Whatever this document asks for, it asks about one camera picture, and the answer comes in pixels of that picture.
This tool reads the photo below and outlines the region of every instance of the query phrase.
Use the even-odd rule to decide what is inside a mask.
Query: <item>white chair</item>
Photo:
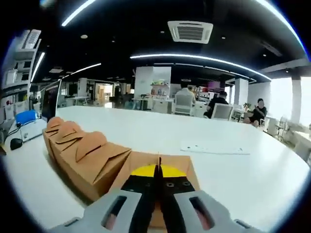
[[[192,96],[176,95],[174,114],[192,115]]]
[[[2,124],[5,120],[5,110],[4,107],[0,108],[0,124]]]
[[[7,105],[5,106],[5,119],[11,120],[14,119],[14,105]]]
[[[211,118],[230,120],[233,113],[233,109],[234,109],[233,105],[217,103],[215,104]]]

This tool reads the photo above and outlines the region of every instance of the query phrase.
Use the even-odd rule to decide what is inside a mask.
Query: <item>cardboard box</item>
[[[132,151],[125,161],[121,171],[116,177],[115,181],[110,187],[110,190],[121,188],[125,181],[129,178],[132,171],[141,167],[158,163],[158,157],[161,157],[161,164],[177,168],[186,173],[188,180],[191,182],[195,190],[199,190],[199,183],[194,172],[194,168],[189,156],[171,156],[171,155],[158,155],[142,152]],[[150,221],[152,228],[166,228],[163,215],[160,209],[160,204],[155,204],[155,211],[152,214]]]
[[[53,117],[47,124],[47,128],[43,130],[43,138],[45,145],[47,147],[50,158],[54,161],[54,153],[51,149],[50,137],[58,133],[58,130],[61,124],[64,123],[64,120],[58,116]]]
[[[107,193],[131,149],[110,142],[101,132],[59,130],[52,149],[62,170],[90,200]]]

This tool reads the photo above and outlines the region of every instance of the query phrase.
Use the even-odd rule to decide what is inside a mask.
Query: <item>yellow tape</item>
[[[163,171],[163,177],[181,177],[181,176],[186,176],[185,172],[182,172],[178,170],[175,167],[172,166],[166,166],[166,165],[161,165],[162,171]]]
[[[155,174],[155,168],[156,168],[155,164],[149,166],[141,166],[136,170],[132,171],[131,175],[153,177]]]
[[[134,170],[131,175],[133,176],[145,176],[145,177],[153,177],[155,173],[156,165],[148,165],[148,166],[141,166]],[[161,165],[162,171],[163,171],[163,177],[182,177],[186,176],[185,172],[182,172],[178,170],[175,167],[167,166],[167,165]]]

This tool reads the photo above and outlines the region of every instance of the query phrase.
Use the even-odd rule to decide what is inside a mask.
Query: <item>black ceiling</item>
[[[229,70],[258,82],[266,82],[260,75],[217,62],[171,57],[131,60],[130,56],[192,54],[233,62],[258,71],[306,57],[293,34],[255,0],[96,0],[66,27],[61,27],[62,22],[85,1],[59,0],[33,16],[29,27],[42,30],[39,51],[46,53],[34,82],[41,82],[44,77],[58,79],[67,71],[73,72],[97,63],[102,65],[67,79],[87,77],[107,80],[110,77],[124,77],[126,82],[131,82],[133,69],[137,66],[183,63]],[[296,29],[302,22],[294,13],[294,9],[299,13],[298,2],[295,1],[295,5],[286,1],[274,2],[295,24]],[[209,43],[173,42],[167,25],[170,20],[213,23]],[[307,36],[305,30],[297,31]],[[81,39],[83,34],[88,38]],[[309,42],[304,42],[308,49]],[[277,50],[281,56],[267,50],[264,44]],[[54,66],[62,67],[64,72],[59,75],[49,73]],[[232,74],[208,68],[175,65],[172,69],[173,82],[191,76],[196,79],[234,78]]]

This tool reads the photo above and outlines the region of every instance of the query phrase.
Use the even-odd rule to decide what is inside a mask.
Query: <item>person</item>
[[[267,108],[264,106],[263,99],[258,99],[257,101],[258,106],[254,109],[253,115],[245,118],[244,123],[246,124],[252,124],[255,127],[258,127],[260,125],[260,120],[264,119],[267,115]]]
[[[228,102],[225,100],[227,97],[227,93],[225,91],[221,91],[219,93],[219,97],[215,97],[215,96],[216,95],[214,95],[214,98],[209,102],[207,106],[207,112],[204,113],[204,116],[206,116],[209,119],[211,119],[212,117],[215,104],[217,103],[228,104]]]
[[[189,91],[187,83],[181,83],[181,90],[175,95],[175,102],[178,96],[187,96],[191,100],[191,103],[195,104],[195,95],[193,92]]]

